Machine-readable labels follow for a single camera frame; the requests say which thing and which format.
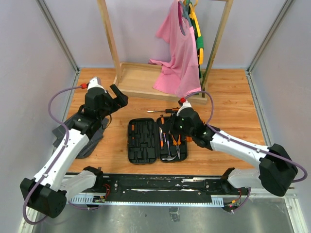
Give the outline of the silver orange utility knife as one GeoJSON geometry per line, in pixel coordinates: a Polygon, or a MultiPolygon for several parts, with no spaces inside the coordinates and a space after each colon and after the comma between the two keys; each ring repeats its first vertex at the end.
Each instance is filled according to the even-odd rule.
{"type": "Polygon", "coordinates": [[[163,150],[164,149],[164,139],[163,139],[163,131],[162,131],[161,127],[159,127],[159,137],[160,137],[160,146],[161,146],[161,149],[163,150]]]}

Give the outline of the pink t-shirt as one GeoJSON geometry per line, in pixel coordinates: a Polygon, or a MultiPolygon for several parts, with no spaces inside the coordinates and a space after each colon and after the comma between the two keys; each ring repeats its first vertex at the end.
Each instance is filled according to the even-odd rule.
{"type": "Polygon", "coordinates": [[[179,98],[201,90],[194,29],[182,17],[182,5],[178,0],[172,2],[166,19],[155,34],[169,44],[171,60],[149,60],[149,64],[161,66],[153,89],[179,98]]]}

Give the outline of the green yellow hangers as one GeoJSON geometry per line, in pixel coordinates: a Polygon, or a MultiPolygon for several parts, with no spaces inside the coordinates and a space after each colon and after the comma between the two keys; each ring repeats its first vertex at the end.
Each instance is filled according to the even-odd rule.
{"type": "Polygon", "coordinates": [[[194,29],[194,36],[196,42],[196,51],[197,51],[197,58],[198,58],[198,69],[199,69],[199,78],[202,80],[202,72],[201,72],[201,65],[204,61],[204,39],[201,34],[198,18],[195,12],[195,7],[198,1],[193,4],[190,0],[184,0],[183,4],[185,6],[185,14],[188,15],[190,20],[189,25],[191,25],[194,29]]]}

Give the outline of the wooden clothes rack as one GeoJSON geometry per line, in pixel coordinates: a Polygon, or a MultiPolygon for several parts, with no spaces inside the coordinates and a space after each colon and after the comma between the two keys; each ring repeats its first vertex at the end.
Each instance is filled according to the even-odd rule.
{"type": "MultiPolygon", "coordinates": [[[[121,63],[117,53],[117,48],[113,36],[113,31],[109,19],[109,13],[106,5],[106,1],[97,1],[98,7],[101,13],[102,22],[104,25],[107,42],[109,45],[110,53],[112,56],[113,64],[116,71],[114,79],[114,85],[119,90],[130,96],[148,99],[158,99],[174,101],[177,99],[174,95],[162,93],[152,88],[153,83],[156,81],[158,75],[161,72],[161,66],[148,65],[141,63],[121,63]]],[[[224,29],[229,17],[229,13],[232,7],[233,1],[226,0],[220,24],[215,36],[215,40],[211,49],[210,57],[207,63],[207,68],[204,70],[202,88],[207,90],[208,76],[212,70],[214,59],[224,33],[224,29]]]]}

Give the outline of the orange black pliers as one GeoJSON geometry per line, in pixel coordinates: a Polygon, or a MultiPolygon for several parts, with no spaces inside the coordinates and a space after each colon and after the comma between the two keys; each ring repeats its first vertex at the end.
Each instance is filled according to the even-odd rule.
{"type": "Polygon", "coordinates": [[[181,145],[181,135],[175,136],[171,134],[173,145],[176,147],[177,156],[180,159],[180,145],[181,145]]]}

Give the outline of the small orange black screwdriver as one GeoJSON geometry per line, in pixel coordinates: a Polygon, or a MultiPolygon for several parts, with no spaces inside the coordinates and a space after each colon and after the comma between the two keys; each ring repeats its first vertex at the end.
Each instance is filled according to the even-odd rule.
{"type": "Polygon", "coordinates": [[[161,119],[162,134],[163,134],[163,137],[164,137],[164,142],[166,143],[166,142],[167,142],[166,133],[165,133],[165,131],[163,130],[164,123],[165,123],[164,115],[160,115],[160,119],[161,119]]]}

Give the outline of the right aluminium frame post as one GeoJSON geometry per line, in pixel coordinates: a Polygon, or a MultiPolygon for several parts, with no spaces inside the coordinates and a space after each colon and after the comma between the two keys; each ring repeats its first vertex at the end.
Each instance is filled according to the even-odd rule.
{"type": "Polygon", "coordinates": [[[278,12],[275,20],[273,21],[271,27],[269,28],[264,40],[262,41],[261,45],[259,46],[254,58],[252,59],[250,65],[246,69],[246,73],[249,75],[252,70],[255,68],[257,62],[259,61],[261,55],[263,54],[264,50],[268,46],[270,40],[273,38],[274,34],[276,33],[277,29],[279,28],[281,22],[285,18],[286,14],[288,13],[291,6],[295,3],[295,0],[286,0],[284,1],[280,11],[278,12]]]}

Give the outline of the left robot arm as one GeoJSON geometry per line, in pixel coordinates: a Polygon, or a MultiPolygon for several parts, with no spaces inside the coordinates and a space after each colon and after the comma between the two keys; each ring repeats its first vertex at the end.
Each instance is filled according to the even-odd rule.
{"type": "Polygon", "coordinates": [[[29,224],[34,225],[35,222],[28,219],[27,208],[42,213],[44,217],[56,218],[74,196],[87,189],[99,192],[104,187],[103,172],[91,166],[68,180],[64,180],[64,176],[78,153],[103,128],[105,117],[128,104],[128,96],[112,84],[110,88],[115,98],[111,97],[98,77],[78,88],[87,90],[85,103],[67,123],[59,122],[65,135],[57,149],[33,178],[25,178],[20,184],[24,198],[23,217],[29,224]]]}

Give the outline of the left aluminium frame post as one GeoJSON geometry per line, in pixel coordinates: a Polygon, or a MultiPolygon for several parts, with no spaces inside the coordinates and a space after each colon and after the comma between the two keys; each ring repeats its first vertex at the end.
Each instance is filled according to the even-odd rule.
{"type": "Polygon", "coordinates": [[[46,19],[50,29],[52,30],[58,44],[60,45],[63,53],[65,54],[68,62],[70,63],[72,69],[75,71],[75,73],[79,73],[80,69],[75,61],[75,59],[73,58],[73,55],[67,45],[67,43],[65,42],[62,34],[61,34],[61,31],[59,30],[59,27],[57,26],[56,24],[56,21],[54,19],[54,17],[52,16],[50,10],[49,10],[49,7],[46,3],[45,0],[35,0],[39,9],[41,10],[44,18],[46,19]]]}

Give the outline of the aluminium frame post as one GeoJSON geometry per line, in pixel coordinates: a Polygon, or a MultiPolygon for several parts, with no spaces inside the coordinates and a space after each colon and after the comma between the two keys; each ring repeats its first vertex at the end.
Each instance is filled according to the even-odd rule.
{"type": "Polygon", "coordinates": [[[46,19],[50,29],[52,30],[58,44],[60,45],[63,53],[65,54],[68,62],[70,63],[72,69],[75,71],[75,73],[79,73],[80,69],[75,61],[75,59],[73,58],[73,55],[67,45],[67,43],[65,42],[62,34],[61,34],[61,31],[59,30],[59,27],[57,26],[56,24],[56,21],[54,19],[54,17],[52,16],[50,10],[49,10],[49,7],[46,3],[45,0],[35,0],[39,9],[41,10],[44,18],[46,19]]]}
{"type": "Polygon", "coordinates": [[[268,46],[270,40],[273,38],[274,34],[276,33],[277,29],[279,28],[281,22],[285,18],[286,14],[288,13],[291,6],[295,3],[295,0],[286,0],[284,1],[280,11],[278,12],[275,20],[273,21],[271,27],[269,28],[264,40],[262,41],[261,45],[259,46],[254,58],[252,59],[250,65],[246,69],[246,73],[249,75],[252,70],[255,68],[257,62],[259,61],[261,55],[263,54],[264,50],[268,46]]]}

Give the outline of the claw hammer black grip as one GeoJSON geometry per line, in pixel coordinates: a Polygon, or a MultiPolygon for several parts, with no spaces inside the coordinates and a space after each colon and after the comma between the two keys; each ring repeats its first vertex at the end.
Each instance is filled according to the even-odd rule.
{"type": "Polygon", "coordinates": [[[160,154],[160,159],[163,162],[172,162],[178,157],[176,146],[173,145],[172,141],[167,140],[165,150],[160,154]]]}

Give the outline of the dark grey folded cloth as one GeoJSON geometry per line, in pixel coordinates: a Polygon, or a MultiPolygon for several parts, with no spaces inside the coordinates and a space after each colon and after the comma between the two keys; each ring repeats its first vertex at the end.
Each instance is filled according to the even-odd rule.
{"type": "MultiPolygon", "coordinates": [[[[112,117],[109,116],[109,118],[110,119],[104,118],[102,120],[101,127],[95,132],[87,145],[80,150],[80,152],[76,156],[76,159],[85,159],[93,153],[98,143],[103,139],[105,129],[109,126],[111,122],[112,117]]],[[[56,148],[59,146],[65,136],[65,129],[63,126],[60,125],[57,128],[53,129],[52,133],[56,137],[55,141],[53,142],[53,146],[56,148]]]]}

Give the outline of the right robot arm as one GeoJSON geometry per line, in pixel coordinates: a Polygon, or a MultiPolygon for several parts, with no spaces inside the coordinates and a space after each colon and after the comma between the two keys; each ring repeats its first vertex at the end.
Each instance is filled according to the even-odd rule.
{"type": "Polygon", "coordinates": [[[212,151],[224,152],[253,166],[253,169],[232,169],[222,179],[220,188],[232,194],[237,188],[263,187],[269,193],[283,197],[298,174],[297,165],[279,144],[262,146],[233,137],[217,127],[205,124],[191,104],[182,98],[173,115],[171,131],[190,137],[193,142],[212,151]]]}

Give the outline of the black plastic tool case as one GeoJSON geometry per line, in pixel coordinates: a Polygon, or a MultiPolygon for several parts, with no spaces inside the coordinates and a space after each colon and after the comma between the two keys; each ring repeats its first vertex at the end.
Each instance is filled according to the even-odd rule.
{"type": "MultiPolygon", "coordinates": [[[[169,132],[171,116],[165,116],[163,130],[166,133],[166,139],[172,141],[171,133],[169,132]]],[[[132,164],[144,165],[152,164],[156,160],[160,160],[160,154],[165,150],[166,143],[164,142],[164,149],[160,146],[159,127],[161,127],[160,117],[157,120],[152,118],[136,118],[129,121],[128,124],[128,143],[127,152],[128,160],[132,164]],[[131,130],[132,124],[135,125],[135,145],[132,146],[131,130]]],[[[180,159],[177,157],[172,162],[182,162],[188,158],[188,145],[186,137],[181,135],[180,145],[180,159]]]]}

